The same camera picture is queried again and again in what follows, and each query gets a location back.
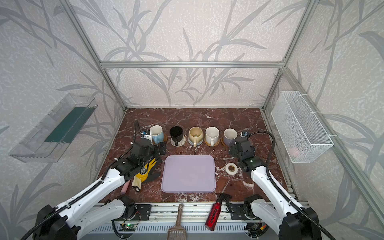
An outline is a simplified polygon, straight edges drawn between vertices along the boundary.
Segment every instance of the transparent tray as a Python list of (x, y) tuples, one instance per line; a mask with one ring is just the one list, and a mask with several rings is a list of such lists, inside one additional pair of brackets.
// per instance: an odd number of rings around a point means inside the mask
[(9, 155), (23, 162), (57, 162), (96, 107), (94, 97), (67, 94)]

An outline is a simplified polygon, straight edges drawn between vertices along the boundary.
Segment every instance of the metal rail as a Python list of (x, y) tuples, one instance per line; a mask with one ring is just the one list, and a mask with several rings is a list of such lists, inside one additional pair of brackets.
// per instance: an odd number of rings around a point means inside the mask
[(102, 68), (281, 68), (281, 62), (107, 61)]
[(123, 99), (119, 95), (115, 85), (113, 84), (112, 80), (109, 78), (108, 74), (100, 66), (100, 60), (96, 54), (96, 51), (93, 48), (91, 41), (88, 39), (85, 33), (85, 30), (83, 29), (83, 26), (81, 25), (79, 19), (77, 18), (76, 13), (74, 12), (74, 9), (72, 8), (72, 5), (70, 4), (69, 0), (60, 0), (60, 3), (61, 3), (61, 7), (63, 9), (64, 14), (68, 17), (76, 33), (79, 35), (80, 39), (82, 40), (85, 48), (87, 49), (93, 62), (95, 63), (96, 68), (99, 70), (100, 75), (104, 78), (104, 81), (106, 82), (107, 86), (111, 89), (118, 103), (125, 110), (125, 104)]

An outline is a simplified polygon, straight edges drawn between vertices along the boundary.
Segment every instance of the brown scoop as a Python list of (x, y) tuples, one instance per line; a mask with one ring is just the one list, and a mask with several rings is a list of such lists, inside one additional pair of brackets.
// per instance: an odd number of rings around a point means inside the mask
[(179, 210), (177, 211), (176, 225), (168, 229), (167, 240), (186, 240), (187, 239), (187, 231), (181, 226), (182, 211), (183, 211), (183, 204), (180, 204)]

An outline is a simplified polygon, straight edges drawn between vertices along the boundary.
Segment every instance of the white coaster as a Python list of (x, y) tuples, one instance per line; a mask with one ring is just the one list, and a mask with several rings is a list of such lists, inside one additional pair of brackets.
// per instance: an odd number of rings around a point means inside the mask
[(183, 136), (183, 139), (179, 142), (179, 144), (178, 144), (177, 146), (176, 146), (176, 144), (175, 144), (175, 141), (173, 141), (172, 138), (170, 139), (170, 143), (171, 143), (174, 147), (181, 147), (181, 146), (183, 146), (184, 143), (185, 143), (185, 136)]

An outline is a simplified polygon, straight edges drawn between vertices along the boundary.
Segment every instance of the work glove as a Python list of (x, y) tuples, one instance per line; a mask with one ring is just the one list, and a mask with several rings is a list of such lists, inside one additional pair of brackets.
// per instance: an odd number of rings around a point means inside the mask
[(161, 163), (160, 158), (158, 160), (154, 158), (149, 163), (147, 163), (144, 166), (144, 168), (148, 169), (147, 172), (144, 174), (138, 173), (133, 177), (132, 188), (138, 192), (141, 190), (141, 184), (153, 181), (156, 178), (158, 178), (161, 175), (161, 173), (155, 172), (155, 169), (160, 165), (160, 163)]

